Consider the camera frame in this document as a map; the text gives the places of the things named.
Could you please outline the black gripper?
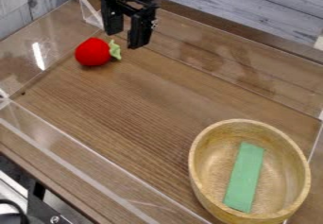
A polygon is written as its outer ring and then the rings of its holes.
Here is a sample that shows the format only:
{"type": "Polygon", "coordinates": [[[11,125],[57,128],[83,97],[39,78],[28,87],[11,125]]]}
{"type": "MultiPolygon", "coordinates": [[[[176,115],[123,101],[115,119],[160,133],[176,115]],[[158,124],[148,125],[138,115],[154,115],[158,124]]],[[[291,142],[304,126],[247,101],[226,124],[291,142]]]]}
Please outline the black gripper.
{"type": "Polygon", "coordinates": [[[104,31],[115,35],[124,30],[124,15],[131,17],[127,47],[138,49],[150,43],[152,21],[159,6],[155,0],[101,0],[104,31]]]}

